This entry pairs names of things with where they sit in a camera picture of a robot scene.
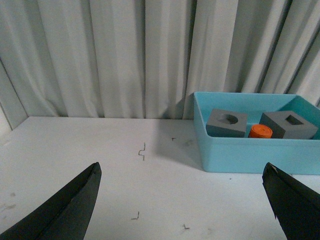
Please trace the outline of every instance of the orange cylinder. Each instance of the orange cylinder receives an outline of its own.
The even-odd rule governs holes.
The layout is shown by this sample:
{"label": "orange cylinder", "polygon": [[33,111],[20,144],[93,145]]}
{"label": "orange cylinder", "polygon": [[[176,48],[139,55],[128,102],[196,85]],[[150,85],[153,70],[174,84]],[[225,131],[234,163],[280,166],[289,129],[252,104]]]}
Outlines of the orange cylinder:
{"label": "orange cylinder", "polygon": [[251,127],[249,138],[270,139],[272,133],[273,132],[270,127],[262,124],[255,124]]}

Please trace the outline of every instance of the white table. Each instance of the white table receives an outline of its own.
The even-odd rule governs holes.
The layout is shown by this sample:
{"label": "white table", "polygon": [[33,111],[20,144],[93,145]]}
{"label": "white table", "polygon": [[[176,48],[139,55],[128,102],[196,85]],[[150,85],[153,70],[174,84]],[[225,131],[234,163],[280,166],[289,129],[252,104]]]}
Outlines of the white table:
{"label": "white table", "polygon": [[193,121],[164,119],[29,117],[0,141],[0,233],[94,162],[86,240],[286,239],[261,174],[204,172]]}

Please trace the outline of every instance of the gray cube with square hole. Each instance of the gray cube with square hole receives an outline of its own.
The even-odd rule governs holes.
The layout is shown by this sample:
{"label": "gray cube with square hole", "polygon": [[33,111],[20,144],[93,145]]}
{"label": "gray cube with square hole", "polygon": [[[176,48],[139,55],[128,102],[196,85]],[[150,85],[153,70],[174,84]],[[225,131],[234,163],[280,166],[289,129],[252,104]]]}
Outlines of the gray cube with square hole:
{"label": "gray cube with square hole", "polygon": [[247,128],[246,113],[213,109],[205,126],[211,137],[243,138]]}
{"label": "gray cube with square hole", "polygon": [[311,139],[318,127],[294,111],[264,112],[260,124],[272,129],[272,139]]}

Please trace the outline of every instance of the curtain fold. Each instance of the curtain fold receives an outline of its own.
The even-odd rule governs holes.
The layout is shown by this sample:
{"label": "curtain fold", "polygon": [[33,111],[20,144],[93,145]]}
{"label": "curtain fold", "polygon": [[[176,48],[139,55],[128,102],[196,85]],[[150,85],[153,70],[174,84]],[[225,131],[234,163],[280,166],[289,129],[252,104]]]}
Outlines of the curtain fold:
{"label": "curtain fold", "polygon": [[145,3],[90,1],[98,78],[106,118],[145,116]]}
{"label": "curtain fold", "polygon": [[292,2],[261,93],[282,94],[289,90],[319,31],[319,24],[320,1]]}
{"label": "curtain fold", "polygon": [[320,0],[0,0],[0,103],[12,128],[192,119],[196,91],[319,106],[319,29]]}
{"label": "curtain fold", "polygon": [[102,117],[89,2],[39,0],[38,6],[61,109],[69,117]]}
{"label": "curtain fold", "polygon": [[224,90],[237,6],[237,0],[197,2],[184,119],[193,117],[193,92]]}
{"label": "curtain fold", "polygon": [[145,5],[146,117],[181,119],[195,18],[194,0]]}

